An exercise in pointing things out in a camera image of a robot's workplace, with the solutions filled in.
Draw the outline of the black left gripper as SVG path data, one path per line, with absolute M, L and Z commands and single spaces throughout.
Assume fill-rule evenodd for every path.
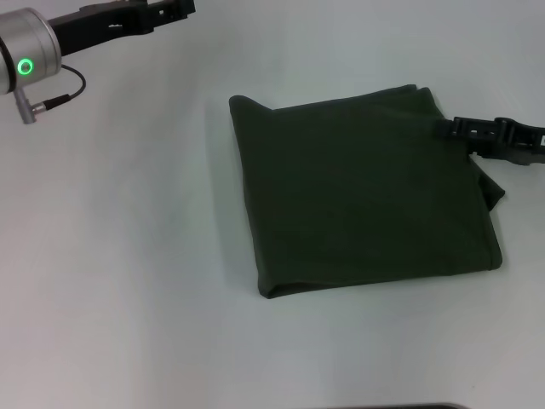
M 193 0 L 111 2 L 84 6 L 49 24 L 67 56 L 117 38 L 152 33 L 195 12 Z

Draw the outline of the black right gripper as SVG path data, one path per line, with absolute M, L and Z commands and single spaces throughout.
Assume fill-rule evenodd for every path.
M 441 119 L 435 124 L 434 135 L 459 141 L 494 141 L 498 137 L 501 145 L 470 142 L 469 152 L 516 165 L 544 163 L 544 128 L 521 124 L 511 118 L 496 118 L 495 121 L 461 117 Z

